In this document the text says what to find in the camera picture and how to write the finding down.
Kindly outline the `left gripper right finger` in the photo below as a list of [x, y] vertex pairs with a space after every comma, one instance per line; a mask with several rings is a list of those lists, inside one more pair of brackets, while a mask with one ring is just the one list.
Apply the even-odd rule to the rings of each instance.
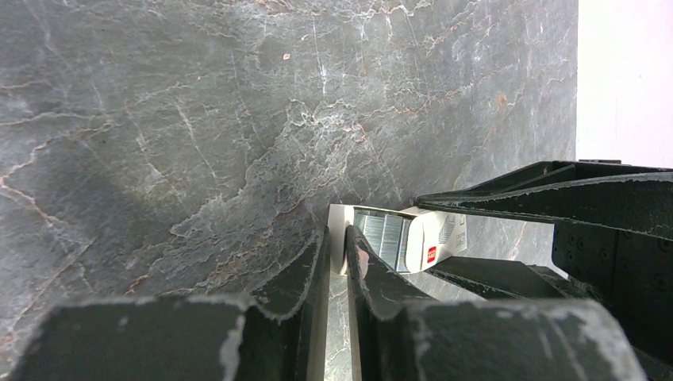
[[356, 380], [643, 380], [624, 332], [593, 301], [439, 302], [346, 229]]

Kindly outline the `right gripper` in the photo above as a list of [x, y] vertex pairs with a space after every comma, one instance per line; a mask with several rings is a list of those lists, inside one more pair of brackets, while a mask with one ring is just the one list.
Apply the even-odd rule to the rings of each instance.
[[671, 169], [541, 161], [467, 189], [419, 195], [414, 204], [558, 224], [552, 262], [571, 281], [548, 267], [462, 256], [427, 272], [485, 299], [590, 294], [617, 319], [647, 377], [672, 378]]

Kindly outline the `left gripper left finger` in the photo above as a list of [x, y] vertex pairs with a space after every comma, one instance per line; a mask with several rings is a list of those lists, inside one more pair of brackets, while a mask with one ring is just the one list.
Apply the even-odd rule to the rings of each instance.
[[13, 380], [321, 380], [329, 231], [252, 293], [91, 298], [40, 324]]

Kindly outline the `staple box grey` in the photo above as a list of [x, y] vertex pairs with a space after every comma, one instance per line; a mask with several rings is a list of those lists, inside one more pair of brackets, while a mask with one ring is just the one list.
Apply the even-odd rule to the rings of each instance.
[[406, 265], [410, 226], [415, 217], [401, 211], [369, 206], [332, 204], [329, 206], [331, 271], [343, 275], [347, 270], [345, 233], [349, 226], [357, 227], [372, 247], [374, 253], [387, 265], [401, 274], [411, 271]]

